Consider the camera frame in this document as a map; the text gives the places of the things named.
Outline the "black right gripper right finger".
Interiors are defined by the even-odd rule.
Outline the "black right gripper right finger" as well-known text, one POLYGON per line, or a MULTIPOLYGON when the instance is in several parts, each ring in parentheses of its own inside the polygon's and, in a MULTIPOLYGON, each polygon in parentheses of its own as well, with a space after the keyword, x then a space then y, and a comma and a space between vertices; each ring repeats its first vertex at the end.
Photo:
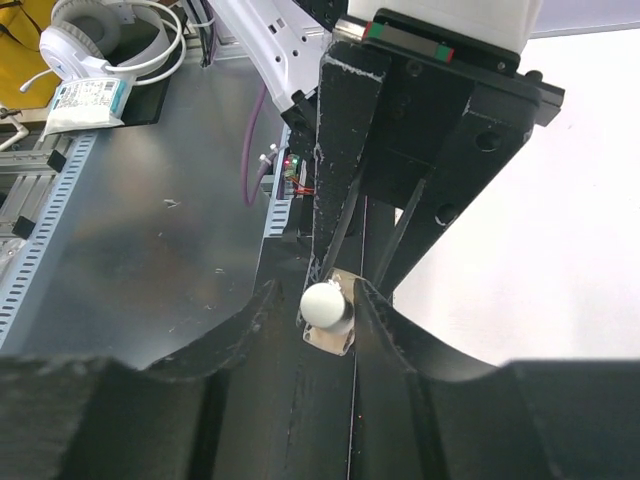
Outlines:
POLYGON ((635 479, 639 365, 495 367, 354 284, 357 479, 635 479))

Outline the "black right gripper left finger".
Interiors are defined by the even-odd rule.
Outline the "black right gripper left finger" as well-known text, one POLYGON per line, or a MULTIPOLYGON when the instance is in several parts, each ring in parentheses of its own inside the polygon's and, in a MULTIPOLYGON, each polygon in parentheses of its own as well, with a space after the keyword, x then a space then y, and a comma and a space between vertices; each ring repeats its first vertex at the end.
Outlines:
POLYGON ((280 283, 269 281, 229 319, 144 369, 100 355, 2 357, 2 478, 204 477, 231 374, 281 303, 280 283))

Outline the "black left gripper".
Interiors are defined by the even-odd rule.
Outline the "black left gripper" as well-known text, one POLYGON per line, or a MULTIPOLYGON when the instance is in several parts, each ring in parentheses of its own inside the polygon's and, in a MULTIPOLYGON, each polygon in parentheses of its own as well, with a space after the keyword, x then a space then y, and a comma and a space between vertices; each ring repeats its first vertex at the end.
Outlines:
POLYGON ((335 264, 358 196, 403 215, 372 283, 390 297, 565 92, 521 72, 534 8, 341 8, 322 55, 310 278, 335 264))

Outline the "nail polish bottle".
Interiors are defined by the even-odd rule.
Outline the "nail polish bottle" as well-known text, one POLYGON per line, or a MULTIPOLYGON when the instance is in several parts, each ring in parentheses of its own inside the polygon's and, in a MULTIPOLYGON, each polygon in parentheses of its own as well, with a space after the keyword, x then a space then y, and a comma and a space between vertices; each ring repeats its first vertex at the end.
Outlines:
POLYGON ((306 323, 303 331, 306 343, 332 355, 346 355, 355 339, 354 281, 357 278, 334 268, 326 280, 304 291, 300 314, 306 323))

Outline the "white nail polish cap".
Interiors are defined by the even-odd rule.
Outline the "white nail polish cap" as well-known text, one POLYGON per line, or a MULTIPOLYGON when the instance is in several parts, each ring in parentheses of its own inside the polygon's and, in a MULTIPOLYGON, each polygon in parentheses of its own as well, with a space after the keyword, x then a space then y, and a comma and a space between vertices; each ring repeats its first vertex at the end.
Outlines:
POLYGON ((300 300, 300 314, 312 327, 332 334, 345 334, 352 327, 353 307, 334 283, 308 287, 300 300))

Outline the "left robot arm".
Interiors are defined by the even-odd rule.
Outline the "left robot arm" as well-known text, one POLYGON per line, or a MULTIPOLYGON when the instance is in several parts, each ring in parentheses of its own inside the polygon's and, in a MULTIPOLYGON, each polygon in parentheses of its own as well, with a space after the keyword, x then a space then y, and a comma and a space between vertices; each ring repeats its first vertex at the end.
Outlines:
POLYGON ((390 295, 559 114, 519 72, 537 1, 216 1, 313 162, 309 283, 325 279, 360 196, 399 208, 372 284, 390 295))

